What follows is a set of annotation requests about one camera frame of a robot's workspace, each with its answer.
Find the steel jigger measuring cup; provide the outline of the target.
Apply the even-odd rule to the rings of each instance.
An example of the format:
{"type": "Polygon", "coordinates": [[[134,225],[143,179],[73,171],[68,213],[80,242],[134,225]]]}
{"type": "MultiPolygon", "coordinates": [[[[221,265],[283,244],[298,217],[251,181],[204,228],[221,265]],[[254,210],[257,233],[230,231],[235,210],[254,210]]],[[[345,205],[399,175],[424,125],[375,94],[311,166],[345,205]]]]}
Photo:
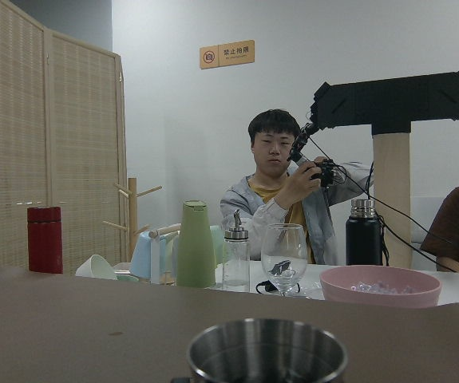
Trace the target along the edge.
{"type": "Polygon", "coordinates": [[[194,382],[342,382],[346,347],[330,332],[278,318],[245,318],[196,335],[186,353],[194,382]]]}

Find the green plastic cup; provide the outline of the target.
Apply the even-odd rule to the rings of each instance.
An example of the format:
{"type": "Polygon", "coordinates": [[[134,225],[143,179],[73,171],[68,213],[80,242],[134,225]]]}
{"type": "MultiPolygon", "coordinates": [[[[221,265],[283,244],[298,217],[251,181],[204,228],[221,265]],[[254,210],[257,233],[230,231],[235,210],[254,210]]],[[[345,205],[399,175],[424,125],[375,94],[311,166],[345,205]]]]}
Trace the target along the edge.
{"type": "Polygon", "coordinates": [[[208,207],[201,200],[185,201],[177,247],[176,283],[199,288],[214,286],[215,267],[208,207]]]}

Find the wooden cup rack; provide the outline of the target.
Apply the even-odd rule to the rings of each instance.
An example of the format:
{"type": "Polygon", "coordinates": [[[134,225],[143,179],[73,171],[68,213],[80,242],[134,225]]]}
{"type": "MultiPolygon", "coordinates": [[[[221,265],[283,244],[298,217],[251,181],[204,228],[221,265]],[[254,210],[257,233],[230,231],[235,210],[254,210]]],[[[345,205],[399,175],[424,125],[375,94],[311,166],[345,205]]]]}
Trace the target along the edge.
{"type": "Polygon", "coordinates": [[[126,256],[121,259],[124,262],[129,263],[132,259],[139,234],[150,228],[149,224],[144,225],[143,227],[138,227],[138,198],[159,191],[163,187],[159,185],[155,186],[154,188],[149,188],[145,191],[138,192],[137,178],[132,177],[127,179],[126,186],[123,186],[119,183],[113,183],[113,186],[126,199],[126,207],[128,212],[127,223],[123,226],[104,220],[101,223],[106,226],[113,227],[117,230],[123,231],[126,234],[128,240],[128,249],[126,256]]]}

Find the light blue plastic cup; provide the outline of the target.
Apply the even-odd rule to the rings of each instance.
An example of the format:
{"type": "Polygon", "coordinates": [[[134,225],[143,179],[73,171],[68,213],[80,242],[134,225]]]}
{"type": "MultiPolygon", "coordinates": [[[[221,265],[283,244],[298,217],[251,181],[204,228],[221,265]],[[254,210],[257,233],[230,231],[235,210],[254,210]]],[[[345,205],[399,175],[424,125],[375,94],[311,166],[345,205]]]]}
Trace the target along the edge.
{"type": "Polygon", "coordinates": [[[132,260],[130,263],[131,274],[143,278],[150,279],[151,275],[151,250],[152,239],[148,232],[144,231],[138,235],[137,244],[133,251],[132,260]]]}

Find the clear drinking glass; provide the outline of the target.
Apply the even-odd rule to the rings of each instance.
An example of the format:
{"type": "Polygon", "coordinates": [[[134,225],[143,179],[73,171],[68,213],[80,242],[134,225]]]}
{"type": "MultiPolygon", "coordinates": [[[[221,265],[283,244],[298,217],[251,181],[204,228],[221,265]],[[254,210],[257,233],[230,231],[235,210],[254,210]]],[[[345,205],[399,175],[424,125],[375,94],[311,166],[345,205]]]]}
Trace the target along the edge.
{"type": "Polygon", "coordinates": [[[266,227],[261,264],[268,280],[286,296],[304,276],[307,243],[303,227],[296,223],[273,223],[266,227]]]}

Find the glass oil dispenser bottle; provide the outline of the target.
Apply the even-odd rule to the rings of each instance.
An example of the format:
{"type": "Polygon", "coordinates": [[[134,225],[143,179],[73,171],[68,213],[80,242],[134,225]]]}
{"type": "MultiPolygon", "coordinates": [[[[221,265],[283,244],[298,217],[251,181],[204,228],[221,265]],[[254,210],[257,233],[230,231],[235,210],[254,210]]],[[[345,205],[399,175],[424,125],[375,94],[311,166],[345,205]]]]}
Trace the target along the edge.
{"type": "Polygon", "coordinates": [[[233,292],[250,291],[250,247],[248,231],[242,226],[239,209],[234,222],[224,233],[223,289],[233,292]]]}

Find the orange no photo sign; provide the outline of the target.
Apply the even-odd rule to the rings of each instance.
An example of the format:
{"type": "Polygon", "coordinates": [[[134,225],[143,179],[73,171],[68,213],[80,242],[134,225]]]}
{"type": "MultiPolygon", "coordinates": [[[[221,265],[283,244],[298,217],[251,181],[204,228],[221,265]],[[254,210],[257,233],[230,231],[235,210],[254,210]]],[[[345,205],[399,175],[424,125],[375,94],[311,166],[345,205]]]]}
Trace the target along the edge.
{"type": "Polygon", "coordinates": [[[236,41],[200,48],[200,68],[212,69],[255,61],[255,41],[236,41]]]}

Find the black water bottle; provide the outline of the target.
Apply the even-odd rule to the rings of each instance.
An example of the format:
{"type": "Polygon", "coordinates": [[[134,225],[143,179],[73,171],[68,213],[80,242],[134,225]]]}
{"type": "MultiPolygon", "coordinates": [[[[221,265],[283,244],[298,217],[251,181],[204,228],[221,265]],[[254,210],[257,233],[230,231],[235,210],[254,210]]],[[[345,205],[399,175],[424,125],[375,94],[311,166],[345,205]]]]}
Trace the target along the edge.
{"type": "Polygon", "coordinates": [[[372,199],[352,199],[346,221],[346,264],[382,265],[381,228],[372,199]]]}

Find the green white bowl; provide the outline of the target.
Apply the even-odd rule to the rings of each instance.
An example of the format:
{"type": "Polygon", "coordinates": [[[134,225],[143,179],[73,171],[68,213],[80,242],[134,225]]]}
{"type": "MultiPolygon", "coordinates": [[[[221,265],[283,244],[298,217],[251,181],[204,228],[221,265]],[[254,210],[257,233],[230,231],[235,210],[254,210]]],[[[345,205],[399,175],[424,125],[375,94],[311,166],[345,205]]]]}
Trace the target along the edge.
{"type": "Polygon", "coordinates": [[[77,268],[75,275],[86,278],[117,280],[113,267],[100,255],[91,255],[77,268]]]}

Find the black foam covered wooden stand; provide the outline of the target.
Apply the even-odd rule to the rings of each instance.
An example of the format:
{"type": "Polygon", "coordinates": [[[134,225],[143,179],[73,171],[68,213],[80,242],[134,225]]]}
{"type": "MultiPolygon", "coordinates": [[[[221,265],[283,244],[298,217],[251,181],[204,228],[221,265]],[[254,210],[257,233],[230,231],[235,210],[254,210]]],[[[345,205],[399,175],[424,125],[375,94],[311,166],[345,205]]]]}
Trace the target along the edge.
{"type": "Polygon", "coordinates": [[[459,70],[413,77],[323,84],[314,94],[307,135],[325,128],[368,124],[374,150],[374,195],[390,226],[390,265],[412,263],[410,133],[414,121],[459,120],[459,70]]]}

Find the pink bowl with ice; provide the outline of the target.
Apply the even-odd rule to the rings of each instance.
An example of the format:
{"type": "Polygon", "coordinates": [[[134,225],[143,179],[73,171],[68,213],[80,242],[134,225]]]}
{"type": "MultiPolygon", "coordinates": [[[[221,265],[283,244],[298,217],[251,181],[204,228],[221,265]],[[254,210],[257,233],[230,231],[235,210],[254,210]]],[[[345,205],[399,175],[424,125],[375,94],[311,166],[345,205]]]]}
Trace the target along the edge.
{"type": "Polygon", "coordinates": [[[436,306],[441,281],[419,271],[385,266],[334,267],[320,274],[329,301],[401,308],[436,306]]]}

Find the red thermos bottle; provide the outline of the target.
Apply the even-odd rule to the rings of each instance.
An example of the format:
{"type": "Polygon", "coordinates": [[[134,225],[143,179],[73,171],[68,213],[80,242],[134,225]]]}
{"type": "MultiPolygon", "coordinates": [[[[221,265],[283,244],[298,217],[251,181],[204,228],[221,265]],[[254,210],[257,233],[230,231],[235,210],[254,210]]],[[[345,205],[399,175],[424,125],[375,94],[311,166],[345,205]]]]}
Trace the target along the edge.
{"type": "Polygon", "coordinates": [[[60,207],[27,209],[29,270],[62,274],[60,207]]]}

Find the bamboo folding screen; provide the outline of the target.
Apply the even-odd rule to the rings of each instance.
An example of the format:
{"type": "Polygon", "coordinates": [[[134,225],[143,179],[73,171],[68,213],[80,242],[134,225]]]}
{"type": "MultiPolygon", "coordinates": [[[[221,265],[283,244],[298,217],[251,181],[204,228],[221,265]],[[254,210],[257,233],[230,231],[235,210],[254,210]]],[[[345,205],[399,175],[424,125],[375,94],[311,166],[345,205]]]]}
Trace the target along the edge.
{"type": "Polygon", "coordinates": [[[27,267],[27,211],[59,207],[62,259],[126,260],[120,57],[0,1],[0,264],[27,267]]]}

